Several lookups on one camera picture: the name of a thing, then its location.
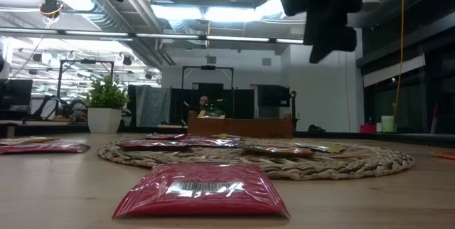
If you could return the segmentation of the light green cup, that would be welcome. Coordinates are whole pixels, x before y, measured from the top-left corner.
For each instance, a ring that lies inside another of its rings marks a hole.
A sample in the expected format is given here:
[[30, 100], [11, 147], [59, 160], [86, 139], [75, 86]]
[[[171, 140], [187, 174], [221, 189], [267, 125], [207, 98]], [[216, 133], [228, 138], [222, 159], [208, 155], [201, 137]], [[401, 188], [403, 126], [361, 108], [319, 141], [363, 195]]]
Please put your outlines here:
[[393, 115], [384, 115], [381, 117], [381, 132], [382, 133], [395, 132], [395, 117]]

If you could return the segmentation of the green plant in white pot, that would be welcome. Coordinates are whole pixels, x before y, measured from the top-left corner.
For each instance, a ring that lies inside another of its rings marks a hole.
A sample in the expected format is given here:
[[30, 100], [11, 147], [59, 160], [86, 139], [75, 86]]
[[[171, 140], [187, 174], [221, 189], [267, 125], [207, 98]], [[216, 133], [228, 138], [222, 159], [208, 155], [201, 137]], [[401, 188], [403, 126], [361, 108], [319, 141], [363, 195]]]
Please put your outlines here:
[[86, 98], [90, 132], [116, 133], [122, 120], [122, 110], [128, 102], [129, 95], [120, 84], [118, 75], [93, 80]]

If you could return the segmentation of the red tea packet with barcode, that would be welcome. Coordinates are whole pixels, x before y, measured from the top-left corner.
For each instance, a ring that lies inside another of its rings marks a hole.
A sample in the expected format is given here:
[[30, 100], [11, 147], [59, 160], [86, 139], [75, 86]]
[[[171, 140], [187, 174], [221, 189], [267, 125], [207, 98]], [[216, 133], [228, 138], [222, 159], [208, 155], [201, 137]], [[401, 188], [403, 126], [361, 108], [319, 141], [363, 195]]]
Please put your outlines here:
[[260, 167], [248, 164], [160, 164], [120, 201], [113, 218], [142, 215], [290, 214]]

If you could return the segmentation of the grey cloth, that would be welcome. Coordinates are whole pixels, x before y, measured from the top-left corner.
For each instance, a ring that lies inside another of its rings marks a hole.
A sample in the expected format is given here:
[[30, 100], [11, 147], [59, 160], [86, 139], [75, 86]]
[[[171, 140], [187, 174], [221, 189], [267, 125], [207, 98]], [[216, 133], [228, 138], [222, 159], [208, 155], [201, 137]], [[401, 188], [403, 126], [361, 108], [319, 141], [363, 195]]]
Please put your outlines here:
[[138, 127], [157, 127], [169, 123], [171, 89], [136, 86], [136, 125]]

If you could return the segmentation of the black wall screen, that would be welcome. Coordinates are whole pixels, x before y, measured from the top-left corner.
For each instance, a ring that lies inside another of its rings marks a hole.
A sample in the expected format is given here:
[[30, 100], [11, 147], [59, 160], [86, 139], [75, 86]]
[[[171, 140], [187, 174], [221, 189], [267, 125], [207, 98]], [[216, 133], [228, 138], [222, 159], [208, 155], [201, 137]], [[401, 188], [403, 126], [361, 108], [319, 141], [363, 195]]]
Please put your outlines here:
[[258, 85], [257, 101], [259, 107], [289, 107], [290, 89], [280, 85]]

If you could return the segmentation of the black computer monitor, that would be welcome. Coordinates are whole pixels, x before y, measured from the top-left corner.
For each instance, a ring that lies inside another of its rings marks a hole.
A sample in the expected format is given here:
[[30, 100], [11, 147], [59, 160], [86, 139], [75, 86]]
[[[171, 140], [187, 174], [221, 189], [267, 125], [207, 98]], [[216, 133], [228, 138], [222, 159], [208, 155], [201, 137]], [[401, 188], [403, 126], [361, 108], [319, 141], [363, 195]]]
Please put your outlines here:
[[0, 107], [29, 106], [32, 80], [0, 80]]

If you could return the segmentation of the LED light bar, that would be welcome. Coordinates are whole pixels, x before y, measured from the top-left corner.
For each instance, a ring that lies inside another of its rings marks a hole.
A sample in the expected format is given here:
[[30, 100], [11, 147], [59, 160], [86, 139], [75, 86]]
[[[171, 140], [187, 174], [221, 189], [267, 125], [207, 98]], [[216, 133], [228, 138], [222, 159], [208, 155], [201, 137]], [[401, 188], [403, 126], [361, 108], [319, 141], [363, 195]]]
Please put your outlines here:
[[74, 31], [63, 29], [47, 28], [12, 28], [0, 27], [0, 33], [20, 33], [36, 35], [60, 35], [60, 36], [87, 36], [98, 38], [114, 38], [123, 40], [126, 38], [153, 38], [185, 41], [234, 41], [248, 43], [271, 43], [303, 45], [303, 39], [290, 38], [265, 38], [265, 37], [245, 37], [245, 36], [217, 36], [206, 34], [175, 34], [175, 33], [128, 33], [128, 32], [105, 32], [105, 31]]

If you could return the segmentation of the black partition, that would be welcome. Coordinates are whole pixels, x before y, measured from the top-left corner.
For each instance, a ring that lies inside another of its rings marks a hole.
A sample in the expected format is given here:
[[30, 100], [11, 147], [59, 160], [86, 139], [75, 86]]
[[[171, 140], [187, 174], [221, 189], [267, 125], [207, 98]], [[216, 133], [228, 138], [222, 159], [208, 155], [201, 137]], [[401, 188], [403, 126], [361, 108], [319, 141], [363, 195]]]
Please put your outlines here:
[[170, 123], [187, 122], [190, 110], [200, 111], [202, 96], [228, 118], [253, 119], [255, 116], [254, 90], [228, 90], [221, 83], [195, 83], [191, 89], [171, 89]]

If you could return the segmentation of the red white pole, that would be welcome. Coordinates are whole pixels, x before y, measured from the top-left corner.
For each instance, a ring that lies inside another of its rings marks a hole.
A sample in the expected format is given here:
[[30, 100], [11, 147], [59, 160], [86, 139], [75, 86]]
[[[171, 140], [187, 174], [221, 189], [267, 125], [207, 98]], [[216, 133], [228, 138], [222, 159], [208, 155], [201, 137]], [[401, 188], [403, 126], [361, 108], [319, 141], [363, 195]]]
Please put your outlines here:
[[434, 108], [433, 108], [433, 114], [432, 114], [432, 123], [431, 123], [430, 131], [429, 131], [430, 134], [436, 133], [437, 120], [438, 120], [438, 104], [435, 103]]

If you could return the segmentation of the black frame rig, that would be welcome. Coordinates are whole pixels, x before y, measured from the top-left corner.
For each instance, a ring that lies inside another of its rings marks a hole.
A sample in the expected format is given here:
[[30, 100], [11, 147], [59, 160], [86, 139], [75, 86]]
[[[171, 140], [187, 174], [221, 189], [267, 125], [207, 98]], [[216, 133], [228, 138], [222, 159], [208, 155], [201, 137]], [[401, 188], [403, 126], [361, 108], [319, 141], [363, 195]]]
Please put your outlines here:
[[234, 75], [235, 75], [235, 69], [233, 67], [217, 67], [215, 65], [200, 65], [200, 66], [194, 66], [194, 65], [184, 65], [181, 70], [181, 89], [184, 90], [184, 82], [185, 82], [185, 71], [187, 68], [191, 69], [200, 69], [200, 70], [230, 70], [231, 71], [231, 76], [230, 76], [230, 84], [231, 84], [231, 112], [232, 116], [235, 115], [235, 103], [234, 103], [234, 98], [235, 98], [235, 88], [234, 88]]
[[67, 70], [70, 69], [71, 65], [74, 65], [75, 63], [80, 63], [80, 64], [86, 64], [86, 65], [96, 65], [97, 63], [99, 64], [109, 64], [110, 69], [105, 68], [105, 70], [109, 73], [110, 79], [112, 80], [114, 77], [114, 63], [112, 61], [102, 61], [102, 60], [96, 60], [96, 59], [89, 59], [89, 58], [83, 58], [83, 59], [78, 59], [78, 60], [69, 60], [69, 59], [63, 59], [60, 61], [60, 67], [58, 71], [58, 84], [57, 84], [57, 94], [55, 96], [55, 108], [53, 109], [54, 113], [54, 120], [56, 121], [59, 116], [62, 116], [63, 118], [68, 119], [70, 115], [68, 114], [76, 104], [81, 104], [86, 106], [86, 101], [85, 97], [82, 97], [81, 100], [76, 100], [76, 101], [71, 101], [70, 104], [68, 105], [62, 98], [61, 98], [61, 86], [62, 86], [62, 81], [63, 81], [63, 73], [65, 73]]

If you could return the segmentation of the person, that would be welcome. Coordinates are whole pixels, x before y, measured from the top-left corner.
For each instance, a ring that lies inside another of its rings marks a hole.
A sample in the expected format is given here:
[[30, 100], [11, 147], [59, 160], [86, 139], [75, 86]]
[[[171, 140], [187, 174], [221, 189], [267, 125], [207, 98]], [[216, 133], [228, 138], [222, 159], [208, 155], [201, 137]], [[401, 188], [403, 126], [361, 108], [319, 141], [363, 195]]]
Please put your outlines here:
[[209, 97], [206, 95], [201, 96], [198, 103], [191, 107], [191, 111], [197, 113], [201, 112], [202, 110], [215, 110], [215, 105], [209, 100]]

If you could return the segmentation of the round woven placemat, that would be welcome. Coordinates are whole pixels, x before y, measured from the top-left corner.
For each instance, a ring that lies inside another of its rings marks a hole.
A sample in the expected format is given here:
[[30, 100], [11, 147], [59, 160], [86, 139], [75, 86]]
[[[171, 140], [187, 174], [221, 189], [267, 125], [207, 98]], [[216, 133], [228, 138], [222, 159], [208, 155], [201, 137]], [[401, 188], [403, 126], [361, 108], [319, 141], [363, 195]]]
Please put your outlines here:
[[239, 147], [192, 147], [188, 151], [127, 151], [120, 142], [103, 144], [101, 159], [118, 164], [152, 168], [159, 164], [223, 163], [256, 165], [271, 179], [359, 179], [386, 176], [411, 169], [414, 158], [400, 151], [349, 142], [338, 154], [315, 152], [308, 157], [255, 153]]

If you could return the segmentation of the silver ventilation duct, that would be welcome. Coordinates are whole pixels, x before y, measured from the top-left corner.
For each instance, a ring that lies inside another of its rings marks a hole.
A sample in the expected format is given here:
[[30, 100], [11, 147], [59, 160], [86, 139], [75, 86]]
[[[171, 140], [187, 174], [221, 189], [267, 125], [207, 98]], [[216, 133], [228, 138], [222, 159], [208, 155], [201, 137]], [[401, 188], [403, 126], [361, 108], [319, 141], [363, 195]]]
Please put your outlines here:
[[[133, 27], [120, 15], [118, 10], [108, 0], [89, 0], [94, 6], [87, 9], [84, 17], [101, 31], [107, 32], [133, 32]], [[122, 44], [131, 48], [134, 54], [145, 65], [161, 69], [164, 65], [170, 65], [167, 58], [155, 50], [154, 44], [134, 38], [132, 41], [121, 41]]]

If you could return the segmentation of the wooden organizer box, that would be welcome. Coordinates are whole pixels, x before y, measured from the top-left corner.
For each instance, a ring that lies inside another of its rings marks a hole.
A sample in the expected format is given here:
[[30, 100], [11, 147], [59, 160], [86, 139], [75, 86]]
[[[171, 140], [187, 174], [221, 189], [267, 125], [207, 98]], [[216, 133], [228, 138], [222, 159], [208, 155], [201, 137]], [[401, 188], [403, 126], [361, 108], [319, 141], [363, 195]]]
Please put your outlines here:
[[291, 139], [293, 124], [290, 116], [286, 119], [210, 119], [198, 118], [196, 112], [190, 111], [187, 132], [198, 136], [230, 134], [252, 138]]

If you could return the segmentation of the black stand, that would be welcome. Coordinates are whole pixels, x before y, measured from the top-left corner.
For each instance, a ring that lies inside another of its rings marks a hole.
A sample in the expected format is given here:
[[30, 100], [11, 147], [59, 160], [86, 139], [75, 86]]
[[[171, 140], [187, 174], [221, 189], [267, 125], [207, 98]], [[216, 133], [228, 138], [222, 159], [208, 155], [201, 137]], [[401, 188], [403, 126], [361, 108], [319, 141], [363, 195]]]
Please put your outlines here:
[[299, 121], [299, 118], [297, 117], [296, 113], [296, 91], [292, 90], [290, 92], [290, 103], [291, 103], [291, 120], [292, 120], [292, 126], [293, 126], [293, 131], [296, 131], [297, 123]]

